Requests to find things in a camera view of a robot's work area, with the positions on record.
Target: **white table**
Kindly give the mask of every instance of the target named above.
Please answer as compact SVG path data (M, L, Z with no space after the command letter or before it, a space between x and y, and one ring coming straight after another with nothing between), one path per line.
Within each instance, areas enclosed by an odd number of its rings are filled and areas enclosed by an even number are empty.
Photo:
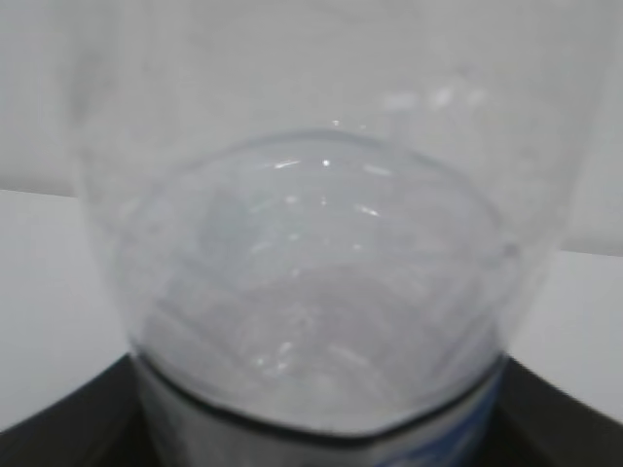
M0 191L0 431L127 350L74 198ZM512 354L623 422L623 258L560 252Z

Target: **blue label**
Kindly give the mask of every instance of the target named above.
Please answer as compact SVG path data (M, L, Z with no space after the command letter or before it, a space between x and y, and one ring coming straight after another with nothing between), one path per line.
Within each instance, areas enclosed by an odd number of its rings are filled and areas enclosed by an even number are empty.
M496 393L497 384L472 413L441 438L399 454L377 467L459 467L480 442Z

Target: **black surface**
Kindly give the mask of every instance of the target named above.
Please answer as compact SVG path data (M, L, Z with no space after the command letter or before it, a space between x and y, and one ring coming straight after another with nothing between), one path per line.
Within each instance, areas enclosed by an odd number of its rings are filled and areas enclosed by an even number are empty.
M129 359L0 434L0 466L160 467ZM473 467L621 466L623 427L509 363Z

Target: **clear plastic bottle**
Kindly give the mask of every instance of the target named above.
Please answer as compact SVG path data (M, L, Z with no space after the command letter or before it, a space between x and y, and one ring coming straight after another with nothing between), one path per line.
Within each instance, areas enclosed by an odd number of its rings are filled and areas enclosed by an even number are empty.
M244 430L247 457L207 449L228 430L166 387L340 439L438 413L338 457L456 462L560 231L616 1L69 4L81 196L181 465L314 461Z

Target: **white wall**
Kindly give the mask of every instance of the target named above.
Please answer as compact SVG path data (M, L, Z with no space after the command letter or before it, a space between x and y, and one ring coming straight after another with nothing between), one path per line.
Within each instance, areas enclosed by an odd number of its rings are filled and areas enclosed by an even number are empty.
M0 189L71 193L57 66L55 0L0 3ZM623 33L605 88L566 247L623 255Z
M623 27L577 187L566 248L623 256Z
M0 432L126 351L75 199L0 190Z

